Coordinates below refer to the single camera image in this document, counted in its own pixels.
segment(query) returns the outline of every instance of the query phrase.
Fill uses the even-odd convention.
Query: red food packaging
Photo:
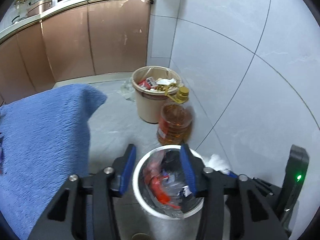
[[[153,77],[148,77],[145,80],[141,81],[139,83],[139,86],[141,86],[144,89],[150,90],[151,88],[156,88],[158,85]]]

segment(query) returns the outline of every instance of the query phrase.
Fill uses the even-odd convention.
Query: beige trash can
[[[161,107],[168,97],[164,95],[164,91],[150,91],[140,87],[138,84],[147,77],[153,77],[155,80],[174,78],[178,85],[182,84],[181,78],[172,69],[159,66],[146,66],[133,72],[132,86],[136,90],[138,115],[146,122],[158,123]],[[169,89],[169,94],[175,94],[177,91],[177,87],[172,87]]]

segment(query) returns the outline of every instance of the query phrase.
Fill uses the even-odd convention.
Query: kitchen cabinet
[[[94,75],[87,6],[75,8],[42,22],[44,44],[55,80]]]
[[[0,93],[7,104],[36,93],[20,55],[17,35],[0,46]]]
[[[134,71],[146,65],[148,0],[92,4],[88,16],[96,74]]]
[[[40,23],[17,34],[21,56],[36,92],[51,89],[54,78],[45,52]]]

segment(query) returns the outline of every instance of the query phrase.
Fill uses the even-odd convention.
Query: orange liquid
[[[191,132],[191,112],[182,105],[169,104],[161,110],[157,137],[162,145],[180,144]]]

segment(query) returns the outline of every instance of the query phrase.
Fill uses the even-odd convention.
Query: metal screw
[[[203,171],[204,171],[205,173],[213,173],[213,168],[204,167],[204,168],[203,168]]]
[[[239,180],[240,180],[240,181],[247,181],[247,180],[248,180],[248,177],[247,177],[247,175],[240,174],[240,175],[239,175]]]
[[[79,179],[79,177],[78,177],[78,175],[76,175],[76,174],[73,174],[73,175],[70,175],[70,176],[69,176],[69,180],[70,180],[70,181],[76,181],[77,179]]]
[[[113,173],[113,171],[114,171],[114,169],[113,169],[112,167],[106,167],[106,168],[103,170],[103,172],[104,172],[105,174],[111,174],[111,173]]]

